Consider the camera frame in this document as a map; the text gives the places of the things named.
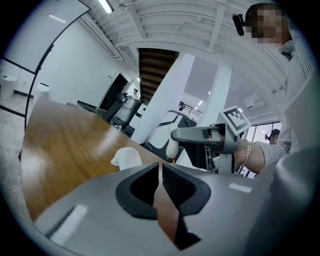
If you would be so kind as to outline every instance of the trash can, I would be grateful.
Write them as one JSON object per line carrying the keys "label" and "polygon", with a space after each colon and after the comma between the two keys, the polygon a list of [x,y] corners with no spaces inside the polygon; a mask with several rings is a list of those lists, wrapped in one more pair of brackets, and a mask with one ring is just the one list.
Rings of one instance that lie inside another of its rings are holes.
{"label": "trash can", "polygon": [[36,86],[37,90],[34,93],[33,104],[36,104],[37,100],[40,98],[47,99],[49,96],[50,86],[40,82]]}
{"label": "trash can", "polygon": [[7,101],[14,94],[14,81],[17,79],[12,75],[3,75],[1,80],[0,100]]}

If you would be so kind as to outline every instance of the white label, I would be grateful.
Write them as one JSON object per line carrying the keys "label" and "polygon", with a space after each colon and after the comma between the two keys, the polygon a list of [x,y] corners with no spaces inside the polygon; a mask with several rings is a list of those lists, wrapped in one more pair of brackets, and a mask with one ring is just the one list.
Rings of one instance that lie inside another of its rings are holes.
{"label": "white label", "polygon": [[230,183],[229,188],[233,189],[233,190],[238,190],[238,191],[241,191],[244,193],[250,193],[252,190],[252,187],[242,186],[242,185],[236,184],[234,182]]}

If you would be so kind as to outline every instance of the ceiling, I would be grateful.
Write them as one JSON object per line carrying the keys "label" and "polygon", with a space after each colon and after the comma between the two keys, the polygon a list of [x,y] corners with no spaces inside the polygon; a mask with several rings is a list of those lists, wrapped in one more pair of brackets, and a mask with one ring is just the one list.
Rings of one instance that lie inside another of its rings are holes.
{"label": "ceiling", "polygon": [[238,36],[232,20],[232,14],[245,15],[251,4],[264,1],[110,0],[112,14],[107,14],[98,0],[83,2],[91,7],[89,15],[132,70],[138,70],[137,48],[194,55],[199,58],[195,69],[206,61],[201,72],[207,75],[203,76],[201,90],[197,79],[191,76],[186,92],[206,100],[221,54],[226,52],[233,58],[228,101],[242,102],[241,98],[254,93],[281,115],[273,93],[282,89],[288,60],[277,50],[254,44],[249,35]]}

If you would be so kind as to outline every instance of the ceiling light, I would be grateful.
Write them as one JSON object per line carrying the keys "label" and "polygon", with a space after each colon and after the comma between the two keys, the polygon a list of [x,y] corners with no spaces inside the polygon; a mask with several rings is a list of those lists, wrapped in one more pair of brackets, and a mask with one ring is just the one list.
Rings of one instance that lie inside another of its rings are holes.
{"label": "ceiling light", "polygon": [[99,0],[99,2],[107,14],[110,14],[114,11],[114,9],[112,8],[112,5],[109,3],[108,0]]}
{"label": "ceiling light", "polygon": [[61,22],[61,23],[64,23],[64,24],[67,23],[65,20],[63,20],[63,19],[61,19],[61,18],[58,18],[58,17],[56,17],[56,16],[54,16],[54,15],[52,15],[52,14],[49,14],[49,17],[52,18],[52,19],[55,19],[55,20],[58,21],[58,22]]}

